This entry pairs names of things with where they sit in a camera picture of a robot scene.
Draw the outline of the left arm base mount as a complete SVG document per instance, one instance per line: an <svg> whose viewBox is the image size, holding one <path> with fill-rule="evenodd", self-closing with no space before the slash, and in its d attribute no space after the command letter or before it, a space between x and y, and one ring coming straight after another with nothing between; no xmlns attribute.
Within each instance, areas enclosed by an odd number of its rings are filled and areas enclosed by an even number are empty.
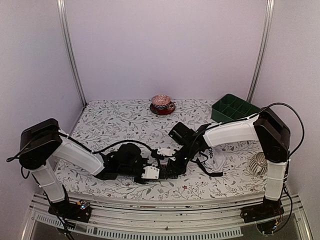
<svg viewBox="0 0 320 240"><path fill-rule="evenodd" d="M76 203L72 203L68 199L56 203L49 201L49 205L49 214L82 223L88 223L92 213L90 204L83 200Z"/></svg>

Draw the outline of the navy striped underwear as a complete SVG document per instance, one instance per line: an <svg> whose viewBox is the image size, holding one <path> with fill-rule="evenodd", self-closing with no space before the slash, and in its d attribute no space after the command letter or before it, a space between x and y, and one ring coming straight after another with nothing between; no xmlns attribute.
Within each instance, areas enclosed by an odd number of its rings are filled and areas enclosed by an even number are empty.
<svg viewBox="0 0 320 240"><path fill-rule="evenodd" d="M158 178L160 180L167 180L167 179L178 179L180 176L184 175L186 170L184 171L174 171L169 166L161 164L159 168L159 175Z"/></svg>

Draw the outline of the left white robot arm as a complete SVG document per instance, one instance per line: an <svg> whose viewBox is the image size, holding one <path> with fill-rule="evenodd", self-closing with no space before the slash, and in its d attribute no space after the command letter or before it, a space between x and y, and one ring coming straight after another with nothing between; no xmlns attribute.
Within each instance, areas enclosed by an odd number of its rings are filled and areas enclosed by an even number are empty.
<svg viewBox="0 0 320 240"><path fill-rule="evenodd" d="M19 152L8 157L6 162L18 160L21 167L29 170L63 217L70 217L75 210L67 200L63 185L47 163L53 157L67 161L102 181L128 175L144 184L146 180L159 176L158 168L142 157L135 142L122 142L118 151L105 155L88 149L61 130L56 119L49 118L21 133Z"/></svg>

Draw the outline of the green divided organizer tray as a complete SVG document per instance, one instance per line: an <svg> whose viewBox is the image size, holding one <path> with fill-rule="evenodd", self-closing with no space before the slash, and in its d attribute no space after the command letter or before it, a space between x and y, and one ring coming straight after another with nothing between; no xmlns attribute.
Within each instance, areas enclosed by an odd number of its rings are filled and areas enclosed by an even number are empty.
<svg viewBox="0 0 320 240"><path fill-rule="evenodd" d="M211 106L211 119L225 123L256 114L261 109L233 94L226 94Z"/></svg>

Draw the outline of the white black-trimmed underwear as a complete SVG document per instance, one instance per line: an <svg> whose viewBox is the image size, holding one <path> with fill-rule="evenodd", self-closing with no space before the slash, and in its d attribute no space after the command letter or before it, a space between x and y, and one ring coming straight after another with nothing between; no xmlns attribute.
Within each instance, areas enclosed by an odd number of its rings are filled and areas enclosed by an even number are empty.
<svg viewBox="0 0 320 240"><path fill-rule="evenodd" d="M209 147L199 154L200 158L197 158L195 163L206 175L214 178L223 176L223 166L226 158L219 147Z"/></svg>

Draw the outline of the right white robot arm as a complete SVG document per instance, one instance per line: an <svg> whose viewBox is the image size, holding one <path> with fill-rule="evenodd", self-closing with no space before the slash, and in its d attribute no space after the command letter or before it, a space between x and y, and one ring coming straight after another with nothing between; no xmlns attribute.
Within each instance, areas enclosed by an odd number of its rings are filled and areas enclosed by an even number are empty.
<svg viewBox="0 0 320 240"><path fill-rule="evenodd" d="M267 178L264 198L258 213L269 218L278 210L278 201L283 192L285 175L291 155L291 131L282 119L272 111L272 103L260 112L250 116L221 122L216 125L202 124L192 130L178 122L169 132L169 136L181 145L172 159L168 161L166 177L185 174L187 165L195 155L214 147L236 142L259 142L267 163Z"/></svg>

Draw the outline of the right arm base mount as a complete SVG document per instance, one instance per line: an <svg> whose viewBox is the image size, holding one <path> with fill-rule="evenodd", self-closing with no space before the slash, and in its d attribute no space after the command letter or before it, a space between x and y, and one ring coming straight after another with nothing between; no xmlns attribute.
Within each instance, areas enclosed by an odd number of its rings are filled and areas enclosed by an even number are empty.
<svg viewBox="0 0 320 240"><path fill-rule="evenodd" d="M281 197L277 200L271 200L264 196L261 203L242 207L240 217L245 223L251 223L274 218L283 213Z"/></svg>

